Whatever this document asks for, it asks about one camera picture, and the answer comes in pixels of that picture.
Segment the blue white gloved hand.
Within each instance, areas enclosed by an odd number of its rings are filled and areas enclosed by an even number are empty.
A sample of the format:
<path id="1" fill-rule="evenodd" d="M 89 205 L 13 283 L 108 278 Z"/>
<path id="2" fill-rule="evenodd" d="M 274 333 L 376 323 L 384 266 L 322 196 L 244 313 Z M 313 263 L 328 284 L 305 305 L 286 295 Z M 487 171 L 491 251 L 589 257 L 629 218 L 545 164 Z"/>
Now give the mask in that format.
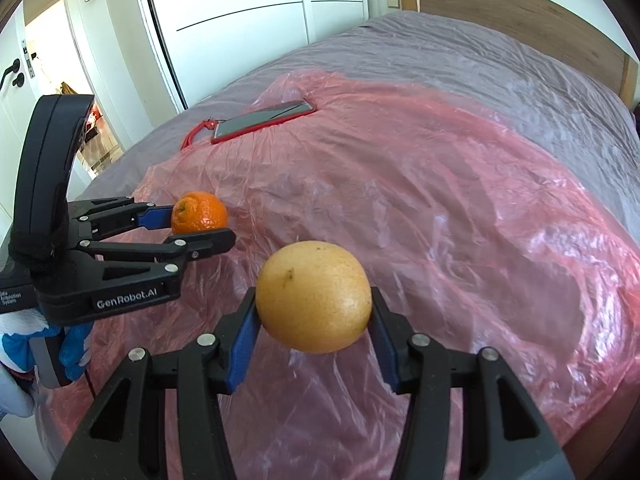
<path id="1" fill-rule="evenodd" d="M 30 341 L 54 337 L 64 332 L 58 359 L 71 382 L 81 378 L 91 360 L 93 322 L 70 328 L 49 325 L 37 310 L 21 310 L 1 315 L 1 417 L 29 418 L 34 414 L 35 389 L 32 386 L 36 362 Z"/>

